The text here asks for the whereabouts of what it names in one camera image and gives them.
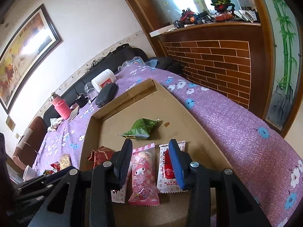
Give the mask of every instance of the picture frame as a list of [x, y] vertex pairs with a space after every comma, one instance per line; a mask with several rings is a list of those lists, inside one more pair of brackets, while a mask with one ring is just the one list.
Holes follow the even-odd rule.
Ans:
[[22, 23], [0, 56], [0, 102], [7, 114], [35, 68], [59, 42], [42, 4]]

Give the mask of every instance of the pink bottle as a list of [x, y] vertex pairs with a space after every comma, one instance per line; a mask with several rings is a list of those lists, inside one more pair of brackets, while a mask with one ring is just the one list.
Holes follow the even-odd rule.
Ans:
[[67, 120], [71, 115], [72, 110], [66, 104], [65, 100], [62, 100], [59, 95], [53, 92], [51, 95], [51, 102], [54, 105], [56, 111], [60, 114], [60, 116], [63, 119]]

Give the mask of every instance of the metal rivet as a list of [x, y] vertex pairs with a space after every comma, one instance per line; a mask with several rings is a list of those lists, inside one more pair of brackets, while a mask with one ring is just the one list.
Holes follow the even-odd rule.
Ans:
[[192, 161], [192, 162], [190, 162], [190, 166], [191, 166], [191, 167], [198, 167], [198, 166], [199, 166], [199, 163], [196, 162], [196, 161]]
[[41, 195], [41, 196], [38, 196], [38, 197], [36, 198], [36, 200], [37, 200], [37, 201], [41, 201], [43, 198], [44, 198], [44, 196]]
[[112, 165], [112, 163], [110, 161], [103, 162], [104, 167], [110, 167], [111, 165]]
[[224, 173], [227, 174], [227, 175], [231, 175], [232, 174], [232, 170], [227, 168], [224, 170]]
[[71, 169], [70, 171], [69, 171], [69, 175], [76, 175], [78, 173], [78, 170], [77, 169]]

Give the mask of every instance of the black picture frame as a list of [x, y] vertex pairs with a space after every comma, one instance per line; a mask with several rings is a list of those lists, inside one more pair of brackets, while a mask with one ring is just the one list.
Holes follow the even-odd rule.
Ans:
[[37, 58], [37, 60], [35, 61], [35, 63], [31, 66], [31, 68], [28, 70], [28, 72], [25, 74], [25, 76], [23, 77], [23, 79], [21, 80], [21, 82], [19, 82], [18, 87], [16, 88], [15, 93], [13, 94], [13, 96], [10, 99], [10, 102], [8, 104], [8, 107], [3, 103], [3, 101], [0, 98], [0, 102], [2, 107], [4, 108], [4, 110], [6, 111], [7, 114], [10, 113], [13, 104], [16, 100], [16, 98], [18, 97], [19, 92], [21, 91], [21, 89], [23, 88], [24, 84], [26, 83], [26, 81], [28, 80], [28, 78], [31, 76], [31, 74], [34, 72], [34, 70], [36, 69], [36, 67], [41, 63], [41, 61], [48, 55], [48, 53], [55, 47], [58, 45], [58, 43], [60, 43], [62, 40], [57, 32], [57, 30], [55, 29], [49, 14], [47, 13], [47, 10], [44, 6], [44, 4], [41, 4], [31, 15], [28, 16], [28, 18], [22, 23], [22, 25], [18, 28], [18, 30], [15, 32], [15, 34], [13, 35], [13, 37], [10, 39], [10, 41], [8, 42], [8, 44], [6, 45], [4, 51], [2, 52], [1, 56], [0, 56], [0, 61], [2, 60], [3, 56], [5, 55], [8, 47], [10, 46], [10, 44], [12, 43], [12, 41], [16, 38], [16, 36], [20, 33], [20, 31], [23, 29], [23, 27], [29, 22], [30, 19], [33, 18], [33, 16], [35, 15], [35, 13], [37, 13], [39, 10], [41, 9], [41, 12], [45, 18], [45, 21], [50, 29], [50, 31], [52, 32], [53, 37], [55, 38], [55, 41], [53, 41], [53, 43], [51, 45], [49, 45], [49, 47], [39, 56], [39, 58]]

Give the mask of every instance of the green snack package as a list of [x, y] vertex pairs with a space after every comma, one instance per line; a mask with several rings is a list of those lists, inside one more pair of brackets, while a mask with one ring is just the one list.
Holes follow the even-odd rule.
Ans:
[[136, 120], [131, 129], [120, 136], [130, 139], [146, 140], [149, 138], [149, 133], [158, 122], [159, 120]]

